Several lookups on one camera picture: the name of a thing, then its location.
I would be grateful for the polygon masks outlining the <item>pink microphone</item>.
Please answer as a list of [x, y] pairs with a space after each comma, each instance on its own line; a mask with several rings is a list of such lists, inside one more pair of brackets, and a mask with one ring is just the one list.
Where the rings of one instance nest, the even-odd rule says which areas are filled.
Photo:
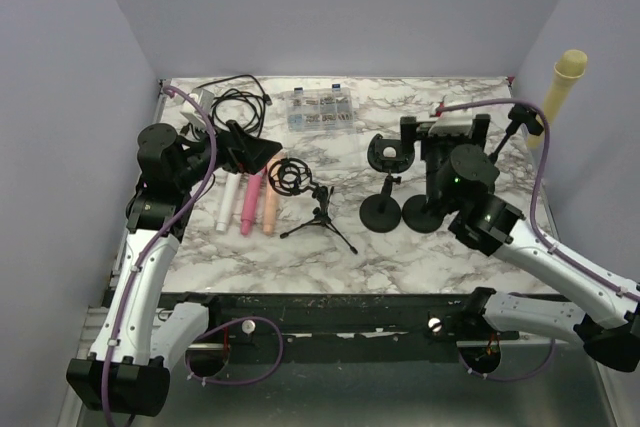
[[241, 213], [240, 233], [248, 236], [256, 217], [256, 208], [266, 170], [249, 176]]

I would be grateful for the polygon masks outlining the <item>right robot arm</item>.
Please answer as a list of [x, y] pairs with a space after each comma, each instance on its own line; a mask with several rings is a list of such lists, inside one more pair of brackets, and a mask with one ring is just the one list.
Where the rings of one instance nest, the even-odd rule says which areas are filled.
[[639, 365], [639, 286], [545, 234], [533, 213], [498, 197], [496, 156], [484, 146], [490, 117], [477, 114], [448, 125], [443, 117], [400, 121], [398, 154], [426, 167], [426, 191], [409, 198], [402, 217], [420, 233], [449, 230], [471, 250], [518, 267], [565, 297], [532, 299], [477, 288], [460, 314], [469, 337], [518, 331], [579, 343], [593, 360], [620, 372]]

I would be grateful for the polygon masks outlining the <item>shock mount desk stand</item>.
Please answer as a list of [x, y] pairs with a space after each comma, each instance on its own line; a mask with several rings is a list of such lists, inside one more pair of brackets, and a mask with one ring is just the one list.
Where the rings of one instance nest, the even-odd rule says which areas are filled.
[[375, 233], [388, 233], [400, 223], [401, 207], [392, 197], [395, 185], [401, 183], [401, 174], [415, 159], [415, 150], [400, 139], [384, 138], [376, 134], [367, 148], [367, 161], [376, 172], [385, 175], [379, 193], [366, 197], [359, 208], [362, 224]]

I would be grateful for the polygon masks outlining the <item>clip desk stand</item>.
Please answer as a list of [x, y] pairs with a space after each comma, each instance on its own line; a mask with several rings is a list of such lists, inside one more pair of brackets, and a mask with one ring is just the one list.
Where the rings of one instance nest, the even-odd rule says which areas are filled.
[[414, 195], [404, 203], [402, 219], [411, 230], [427, 234], [441, 227], [444, 216], [429, 204], [425, 195]]

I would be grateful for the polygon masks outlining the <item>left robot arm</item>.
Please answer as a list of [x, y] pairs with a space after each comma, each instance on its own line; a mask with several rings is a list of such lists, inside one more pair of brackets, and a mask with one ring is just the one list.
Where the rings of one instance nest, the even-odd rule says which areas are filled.
[[235, 121], [210, 129], [198, 141], [156, 123], [139, 134], [137, 143], [141, 173], [126, 209], [122, 271], [88, 354], [72, 359], [66, 373], [84, 406], [102, 412], [108, 425], [117, 414], [157, 416], [171, 372], [190, 344], [220, 334], [220, 315], [202, 302], [182, 301], [160, 327], [154, 325], [168, 268], [214, 172], [256, 174], [282, 149]]

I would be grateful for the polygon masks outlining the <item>yellow microphone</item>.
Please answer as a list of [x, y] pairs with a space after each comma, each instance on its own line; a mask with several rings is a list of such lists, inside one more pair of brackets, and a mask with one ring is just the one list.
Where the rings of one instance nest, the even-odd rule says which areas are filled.
[[578, 49], [565, 51], [554, 64], [551, 84], [542, 103], [542, 110], [549, 124], [552, 124], [569, 93], [585, 74], [588, 56]]

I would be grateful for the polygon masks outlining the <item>white microphone grey head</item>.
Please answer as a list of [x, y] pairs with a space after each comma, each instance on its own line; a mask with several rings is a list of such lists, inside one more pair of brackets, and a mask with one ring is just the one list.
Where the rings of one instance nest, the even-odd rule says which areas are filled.
[[236, 194], [241, 180], [240, 173], [229, 173], [226, 178], [223, 195], [220, 202], [219, 215], [215, 224], [217, 232], [226, 232], [233, 214]]

